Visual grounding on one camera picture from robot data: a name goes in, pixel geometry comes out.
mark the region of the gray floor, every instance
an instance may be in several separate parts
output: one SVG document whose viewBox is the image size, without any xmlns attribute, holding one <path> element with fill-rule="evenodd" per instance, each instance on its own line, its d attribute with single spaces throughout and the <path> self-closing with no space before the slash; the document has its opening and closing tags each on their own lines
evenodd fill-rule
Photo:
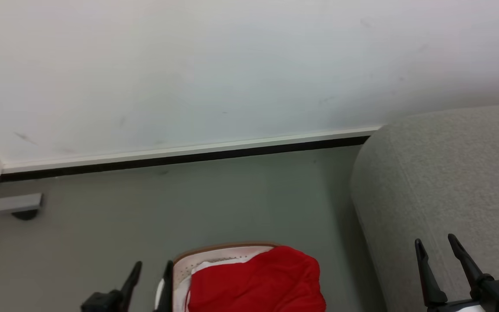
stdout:
<svg viewBox="0 0 499 312">
<path fill-rule="evenodd" d="M 144 269 L 132 312 L 151 311 L 183 251 L 276 241 L 315 257 L 327 310 L 384 311 L 348 193 L 359 146 L 0 184 L 43 192 L 33 221 L 0 217 L 0 312 L 72 312 Z"/>
</svg>

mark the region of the wall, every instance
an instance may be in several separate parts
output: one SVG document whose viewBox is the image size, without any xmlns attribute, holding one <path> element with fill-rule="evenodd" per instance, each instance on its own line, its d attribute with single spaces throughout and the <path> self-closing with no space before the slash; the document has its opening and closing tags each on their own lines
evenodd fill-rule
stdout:
<svg viewBox="0 0 499 312">
<path fill-rule="evenodd" d="M 499 1 L 0 0 L 7 165 L 499 103 Z"/>
</svg>

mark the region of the red fabric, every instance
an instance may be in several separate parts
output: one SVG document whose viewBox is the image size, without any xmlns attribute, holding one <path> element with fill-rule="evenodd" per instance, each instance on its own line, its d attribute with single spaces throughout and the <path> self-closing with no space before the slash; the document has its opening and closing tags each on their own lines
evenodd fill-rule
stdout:
<svg viewBox="0 0 499 312">
<path fill-rule="evenodd" d="M 192 275 L 190 312 L 324 312 L 319 264 L 288 246 Z"/>
</svg>

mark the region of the white baseboard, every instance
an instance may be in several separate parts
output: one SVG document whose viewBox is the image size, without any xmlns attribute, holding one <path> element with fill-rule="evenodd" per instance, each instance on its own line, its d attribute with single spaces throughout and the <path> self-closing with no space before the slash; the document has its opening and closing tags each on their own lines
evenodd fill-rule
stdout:
<svg viewBox="0 0 499 312">
<path fill-rule="evenodd" d="M 35 162 L 17 162 L 4 164 L 3 173 L 16 173 L 16 172 L 27 172 L 35 170 L 46 170 L 46 169 L 56 169 L 65 168 L 72 166 L 87 166 L 95 164 L 105 164 L 114 162 L 127 162 L 130 160 L 142 160 L 151 158 L 164 158 L 171 156 L 182 156 L 190 154 L 202 154 L 211 152 L 224 152 L 226 150 L 243 150 L 246 148 L 256 148 L 256 147 L 266 147 L 266 146 L 277 146 L 284 144 L 294 144 L 294 143 L 305 143 L 305 142 L 315 142 L 322 140 L 334 140 L 343 138 L 353 138 L 370 136 L 378 127 L 368 127 L 359 128 L 352 130 L 340 130 L 331 132 L 320 132 L 320 133 L 309 133 L 301 134 L 297 136 L 277 136 L 274 138 L 265 138 L 257 140 L 245 140 L 237 142 L 227 142 L 227 143 L 216 143 L 216 144 L 205 144 L 200 146 L 186 146 L 178 148 L 163 148 L 154 150 L 144 150 L 141 152 L 129 152 L 129 153 L 119 153 L 119 154 L 107 154 L 99 156 L 84 156 L 76 158 L 63 158 L 63 159 L 52 159 L 52 160 L 40 160 Z"/>
</svg>

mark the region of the gray couch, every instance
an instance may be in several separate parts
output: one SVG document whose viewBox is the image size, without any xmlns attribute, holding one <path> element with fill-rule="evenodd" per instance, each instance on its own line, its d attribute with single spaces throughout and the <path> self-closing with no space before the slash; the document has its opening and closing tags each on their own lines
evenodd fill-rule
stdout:
<svg viewBox="0 0 499 312">
<path fill-rule="evenodd" d="M 352 197 L 388 311 L 423 306 L 414 239 L 450 301 L 469 285 L 447 241 L 454 233 L 499 279 L 499 106 L 404 118 L 363 146 Z"/>
</svg>

